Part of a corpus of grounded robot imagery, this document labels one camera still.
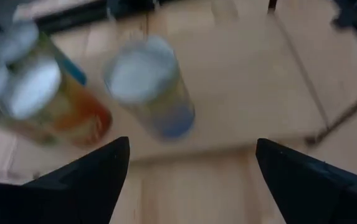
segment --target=wooden surface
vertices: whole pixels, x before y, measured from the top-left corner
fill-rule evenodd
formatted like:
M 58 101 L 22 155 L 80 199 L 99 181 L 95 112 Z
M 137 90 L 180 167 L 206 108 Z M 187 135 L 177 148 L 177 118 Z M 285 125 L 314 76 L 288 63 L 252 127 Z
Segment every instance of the wooden surface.
M 329 123 L 357 100 L 357 33 L 332 28 L 337 14 L 327 0 L 284 0 L 276 12 Z
M 265 16 L 266 8 L 264 0 L 183 1 L 169 4 L 156 14 L 138 16 L 121 24 L 97 23 L 54 37 L 86 72 L 98 77 L 103 61 L 127 39 L 140 39 L 148 33 L 160 34 L 176 49 L 185 70 L 184 78 L 191 80 L 187 84 L 195 101 L 213 99 L 213 102 L 202 101 L 206 108 L 218 100 L 229 105 L 240 101 L 250 104 L 238 105 L 234 113 L 235 116 L 246 114 L 247 118 L 233 120 L 228 116 L 226 123 L 221 125 L 221 130 L 233 131 L 236 141 L 239 136 L 248 139 L 246 146 L 236 146 L 235 150 L 226 153 L 133 161 L 111 223 L 284 223 L 261 176 L 254 156 L 254 141 L 250 139 L 268 134 L 264 132 L 266 127 L 270 134 L 278 134 L 278 138 L 296 139 L 303 131 L 322 125 L 321 118 L 312 116 L 313 112 L 307 112 L 311 114 L 307 120 L 304 115 L 289 111 L 289 108 L 305 111 L 315 107 L 315 102 L 309 105 L 299 102 L 299 98 L 308 98 L 310 87 L 315 89 L 328 121 L 354 101 L 357 97 L 357 75 L 354 76 L 357 74 L 357 36 L 351 30 L 337 32 L 330 27 L 335 8 L 326 0 L 279 1 L 275 18 Z M 293 44 L 301 64 L 287 52 L 286 40 Z M 213 61 L 210 68 L 206 63 L 208 59 Z M 266 67 L 263 60 L 275 67 Z M 306 77 L 299 74 L 302 65 Z M 89 87 L 111 106 L 118 118 L 114 134 L 137 133 L 133 139 L 135 158 L 145 158 L 149 153 L 138 148 L 141 142 L 155 147 L 150 151 L 151 156 L 160 152 L 176 155 L 200 151 L 202 147 L 198 146 L 207 146 L 200 140 L 207 139 L 207 133 L 218 133 L 212 128 L 200 133 L 196 126 L 187 139 L 160 151 L 161 145 L 148 138 L 134 119 L 105 97 L 102 89 L 95 88 L 100 81 L 91 79 Z M 224 91 L 228 84 L 232 84 L 233 92 Z M 272 103 L 271 99 L 281 99 L 283 106 Z M 208 111 L 202 118 L 226 111 Z M 202 118 L 200 124 L 216 125 Z M 225 144 L 220 135 L 210 136 L 206 143 Z M 290 143 L 289 146 L 296 150 L 357 174 L 357 116 L 316 149 L 307 149 L 298 141 L 283 143 Z M 13 136 L 0 134 L 0 152 L 7 155 L 14 148 L 18 150 L 10 170 L 24 177 L 56 169 L 87 153 L 69 147 L 39 149 L 24 140 L 16 141 Z M 0 162 L 0 167 L 10 161 L 10 157 L 3 158 L 6 159 Z
M 207 10 L 212 15 L 212 5 L 207 3 L 210 2 L 196 5 L 202 9 L 201 15 L 207 14 Z M 180 9 L 188 12 L 185 7 L 181 6 Z M 157 13 L 166 16 L 167 12 L 160 10 Z M 177 16 L 179 13 L 184 14 L 173 11 L 167 15 Z M 166 21 L 172 21 L 172 27 L 183 26 L 176 19 L 185 16 L 174 16 Z M 193 129 L 175 142 L 161 142 L 150 136 L 135 118 L 106 94 L 102 75 L 105 64 L 114 53 L 113 42 L 109 43 L 109 51 L 98 55 L 91 53 L 92 56 L 88 56 L 86 53 L 79 53 L 79 49 L 74 47 L 81 46 L 78 43 L 83 37 L 78 37 L 76 31 L 70 31 L 74 36 L 71 48 L 78 54 L 85 55 L 84 58 L 77 58 L 77 61 L 88 76 L 88 89 L 102 99 L 113 114 L 114 124 L 104 142 L 117 136 L 129 136 L 131 160 L 137 161 L 202 151 L 224 151 L 253 144 L 261 137 L 299 138 L 321 129 L 321 116 L 275 18 L 266 14 L 251 18 L 253 19 L 243 18 L 222 24 L 212 23 L 210 27 L 203 29 L 177 28 L 181 32 L 175 30 L 172 31 L 173 34 L 166 36 L 176 51 L 182 76 L 196 109 Z M 144 27 L 140 22 L 127 22 L 124 29 L 128 31 L 122 28 L 119 31 L 132 33 L 132 29 L 128 27 L 137 27 L 135 24 L 139 24 L 139 30 Z M 90 26 L 91 30 L 97 30 L 94 25 Z M 152 23 L 149 27 L 153 27 L 151 33 L 158 33 L 159 30 L 162 33 L 164 28 L 158 28 Z M 89 37 L 100 37 L 97 42 L 100 44 L 105 40 L 106 34 L 105 31 L 102 35 L 90 33 Z M 117 37 L 114 44 L 118 46 L 119 35 L 114 36 Z M 32 156 L 28 154 L 36 154 L 36 151 L 41 151 L 38 152 L 38 157 L 49 157 L 43 155 L 44 152 L 51 155 L 55 153 L 55 159 L 44 161 L 44 165 L 43 160 L 38 162 L 33 159 L 29 162 L 28 158 Z M 23 170 L 58 167 L 82 155 L 82 151 L 74 152 L 71 156 L 67 149 L 61 151 L 63 152 L 59 153 L 55 149 L 33 149 L 33 145 L 21 141 L 17 146 L 13 166 Z M 66 154 L 67 158 L 61 159 L 61 154 Z

